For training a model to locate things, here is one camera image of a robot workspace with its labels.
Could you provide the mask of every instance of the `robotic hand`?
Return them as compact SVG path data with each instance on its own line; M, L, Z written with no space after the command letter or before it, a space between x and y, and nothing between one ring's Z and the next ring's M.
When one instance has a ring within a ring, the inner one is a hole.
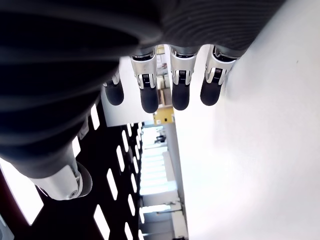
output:
M134 76L140 88L141 105L147 113L154 113L159 106L157 90L156 48L140 49L130 57Z

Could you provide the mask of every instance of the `white surface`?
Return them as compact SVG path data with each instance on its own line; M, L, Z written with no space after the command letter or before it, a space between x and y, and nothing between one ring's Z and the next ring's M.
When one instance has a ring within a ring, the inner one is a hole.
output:
M113 199L117 200L118 189L117 189L116 182L114 179L114 175L112 174L111 168L109 168L109 170L106 174L106 179L108 180L108 184L109 184Z
M100 231L103 239L108 240L109 235L110 235L110 228L107 224L107 221L105 219L105 216L104 216L99 204L96 206L93 218L95 220L96 225L99 228L99 231Z
M120 79L122 83L124 100L118 106L109 103L106 92L101 91L101 101L108 127L153 121L153 115L146 113L141 106L140 89L129 57L120 58Z
M32 225L44 206L36 186L2 158L0 158L0 169L24 218L29 225Z
M235 64L215 106L175 110L190 240L318 240L320 1L288 1Z

